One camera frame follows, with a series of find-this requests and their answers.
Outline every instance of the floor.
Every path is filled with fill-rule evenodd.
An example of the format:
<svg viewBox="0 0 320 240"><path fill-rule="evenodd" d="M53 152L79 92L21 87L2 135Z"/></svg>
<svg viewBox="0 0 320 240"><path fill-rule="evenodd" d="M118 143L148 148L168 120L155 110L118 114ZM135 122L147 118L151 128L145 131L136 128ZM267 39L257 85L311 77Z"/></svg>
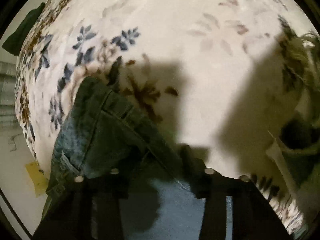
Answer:
<svg viewBox="0 0 320 240"><path fill-rule="evenodd" d="M16 30L27 13L47 0L29 0L18 12L5 31L0 46ZM0 61L16 64L17 57L11 55L0 47ZM25 165L34 161L26 144L21 129L0 131L0 187L13 209L28 229L33 234L38 226L46 195L36 197L33 182L30 179ZM0 207L7 219L23 240L29 237L22 230L17 220L0 197Z"/></svg>

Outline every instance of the gray striped fabric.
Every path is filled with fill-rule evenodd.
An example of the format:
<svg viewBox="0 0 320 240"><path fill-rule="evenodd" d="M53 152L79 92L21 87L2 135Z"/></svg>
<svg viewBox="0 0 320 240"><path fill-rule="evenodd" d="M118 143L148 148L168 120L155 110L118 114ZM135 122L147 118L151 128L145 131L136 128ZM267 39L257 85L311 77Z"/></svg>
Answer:
<svg viewBox="0 0 320 240"><path fill-rule="evenodd" d="M0 130L19 126L14 111L16 65L0 61Z"/></svg>

